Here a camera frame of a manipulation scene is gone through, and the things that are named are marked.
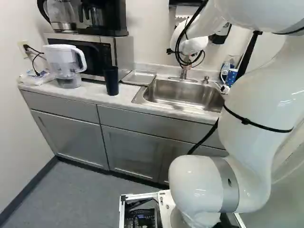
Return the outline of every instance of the faucet handle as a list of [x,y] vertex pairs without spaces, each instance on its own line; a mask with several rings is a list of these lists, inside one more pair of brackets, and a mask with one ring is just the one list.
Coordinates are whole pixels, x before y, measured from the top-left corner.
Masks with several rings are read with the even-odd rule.
[[204,80],[202,81],[202,84],[208,84],[209,83],[209,76],[205,76]]

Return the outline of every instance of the microwave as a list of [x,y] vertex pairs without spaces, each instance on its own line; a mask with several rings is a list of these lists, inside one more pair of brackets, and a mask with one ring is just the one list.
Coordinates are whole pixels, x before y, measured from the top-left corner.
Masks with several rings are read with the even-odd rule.
[[130,36],[103,37],[74,33],[44,33],[44,38],[48,44],[70,44],[83,51],[87,70],[80,74],[82,78],[104,81],[104,69],[116,66],[118,78],[121,80],[134,68],[133,37]]

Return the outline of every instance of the metal tray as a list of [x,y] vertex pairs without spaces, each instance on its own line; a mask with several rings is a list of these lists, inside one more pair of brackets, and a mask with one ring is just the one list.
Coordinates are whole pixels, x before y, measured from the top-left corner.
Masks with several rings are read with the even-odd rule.
[[122,82],[137,86],[148,86],[155,77],[156,71],[133,70],[122,79]]

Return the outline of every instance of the electric kettle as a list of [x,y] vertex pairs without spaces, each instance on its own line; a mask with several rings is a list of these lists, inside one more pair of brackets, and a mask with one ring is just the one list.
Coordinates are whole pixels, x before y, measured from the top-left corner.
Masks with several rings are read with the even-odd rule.
[[86,58],[74,45],[52,44],[43,46],[49,70],[62,88],[81,86],[80,72],[86,70]]
[[37,6],[55,32],[76,32],[76,18],[70,0],[37,0]]

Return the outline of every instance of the backsplash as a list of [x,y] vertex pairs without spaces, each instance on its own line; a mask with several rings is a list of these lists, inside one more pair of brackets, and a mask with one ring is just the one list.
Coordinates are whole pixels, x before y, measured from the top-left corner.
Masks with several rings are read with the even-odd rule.
[[[159,75],[179,76],[181,73],[180,66],[169,66],[160,64],[148,64],[148,63],[135,63],[134,69],[137,70],[154,70]],[[209,76],[210,80],[218,80],[219,71],[217,70],[203,70],[203,69],[191,69],[187,72],[187,78],[203,80],[204,76]]]

